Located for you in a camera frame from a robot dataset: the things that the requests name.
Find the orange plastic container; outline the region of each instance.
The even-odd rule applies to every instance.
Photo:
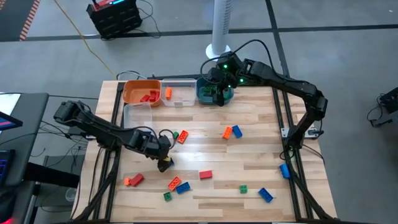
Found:
[[[130,80],[124,84],[123,101],[125,103],[140,103],[145,95],[150,95],[150,91],[160,92],[160,81],[158,80]],[[161,104],[160,97],[154,101],[148,101],[151,107]]]

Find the wooden tabletop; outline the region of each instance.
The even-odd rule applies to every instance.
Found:
[[[117,82],[103,83],[96,115],[111,120]],[[171,129],[189,132],[184,144],[177,143],[170,151],[175,166],[164,173],[157,169],[157,161],[122,149],[118,181],[114,195],[112,222],[271,222],[294,221],[292,197],[288,180],[283,179],[278,166],[282,151],[280,131],[272,90],[269,87],[238,87],[230,104],[224,107],[200,105],[188,107],[160,106],[152,109],[155,131]],[[279,94],[283,107],[282,94]],[[295,123],[304,112],[300,98],[289,96]],[[123,101],[119,107],[121,122]],[[227,126],[239,125],[243,137],[222,138]],[[320,151],[318,141],[304,143]],[[81,172],[81,196],[75,217],[87,206],[99,147],[90,142]],[[101,154],[96,167],[94,192],[97,190],[103,161]],[[335,217],[335,207],[322,160],[303,148],[303,167],[309,191],[329,215]],[[199,179],[199,171],[212,170],[212,179]],[[126,187],[123,178],[137,173],[145,180],[137,187]],[[178,176],[189,182],[191,191],[181,195],[172,192],[166,202],[163,194],[168,184]],[[246,184],[248,192],[239,193],[239,185]],[[275,198],[266,203],[258,194],[266,188]],[[300,210],[305,216],[302,194],[298,191]],[[100,217],[104,217],[108,191],[103,197]]]

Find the black desk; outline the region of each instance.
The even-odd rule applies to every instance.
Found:
[[[24,222],[34,194],[35,181],[67,187],[77,187],[79,181],[78,175],[60,172],[29,162],[37,136],[36,133],[40,128],[48,99],[49,95],[47,93],[22,94],[11,116],[21,120],[24,124],[22,127],[5,130],[0,134],[0,143],[30,134],[0,145],[0,149],[16,150],[6,180],[6,186],[18,185],[16,189],[17,200],[12,214],[13,224]]]

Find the white pole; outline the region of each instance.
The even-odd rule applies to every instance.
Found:
[[[213,16],[213,38],[206,48],[208,58],[218,57],[231,49],[228,41],[229,20],[231,19],[232,0],[215,0]]]

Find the gray floor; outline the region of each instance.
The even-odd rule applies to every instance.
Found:
[[[85,12],[89,0],[59,1],[82,33],[96,34]],[[210,0],[150,2],[161,31],[211,29]],[[144,2],[138,3],[149,11]],[[395,0],[272,0],[272,4],[279,27],[398,24]],[[231,28],[270,27],[265,1],[234,0]],[[155,31],[153,21],[145,20],[142,29]],[[42,0],[28,36],[54,35],[76,32],[52,0]],[[397,126],[374,129],[366,114],[380,93],[397,87],[398,30],[291,32],[280,36],[291,76],[316,84],[329,99],[320,144],[339,218],[396,223]],[[235,49],[253,38],[270,47],[281,72],[271,33],[229,35],[229,45]],[[186,35],[88,43],[114,73],[137,70],[145,76],[165,76],[198,73],[210,41],[210,35]],[[265,52],[256,44],[242,49],[239,56],[267,62]],[[0,71],[0,91],[97,97],[101,82],[113,79],[80,40],[0,43]],[[49,101],[44,120],[52,120],[61,101]],[[95,108],[96,101],[85,102]],[[66,140],[40,136],[33,154],[46,147],[46,155],[61,156],[70,146]],[[41,163],[43,158],[33,161]],[[39,210],[36,223],[55,222],[54,217],[68,215]]]

